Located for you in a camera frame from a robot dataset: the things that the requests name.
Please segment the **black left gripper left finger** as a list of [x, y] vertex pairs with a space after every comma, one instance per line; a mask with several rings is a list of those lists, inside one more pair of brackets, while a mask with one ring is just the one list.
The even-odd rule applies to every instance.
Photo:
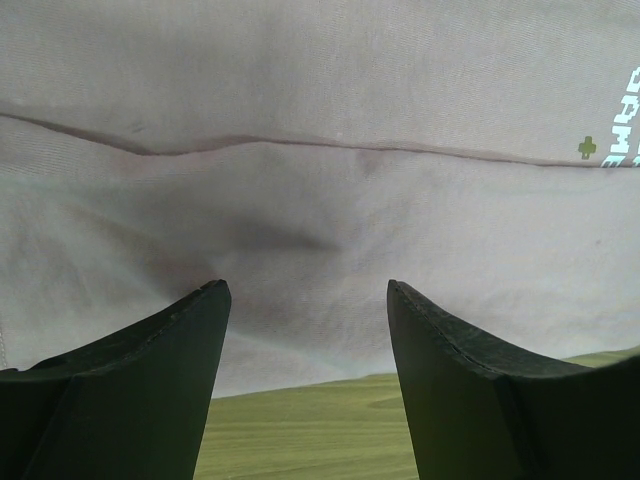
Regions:
[[166, 309], [1, 374], [5, 479], [190, 479], [231, 309], [212, 281]]

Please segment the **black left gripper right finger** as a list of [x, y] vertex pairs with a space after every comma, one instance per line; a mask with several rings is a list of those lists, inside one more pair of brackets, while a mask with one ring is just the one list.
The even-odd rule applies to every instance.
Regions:
[[546, 357], [396, 280], [387, 312], [421, 478], [638, 477], [637, 356], [602, 367]]

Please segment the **pink printed t-shirt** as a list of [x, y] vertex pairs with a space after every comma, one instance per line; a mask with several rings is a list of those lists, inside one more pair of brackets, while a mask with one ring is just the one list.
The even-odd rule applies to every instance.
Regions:
[[219, 396], [394, 368], [391, 279], [639, 342], [635, 1], [5, 1], [1, 364], [223, 279]]

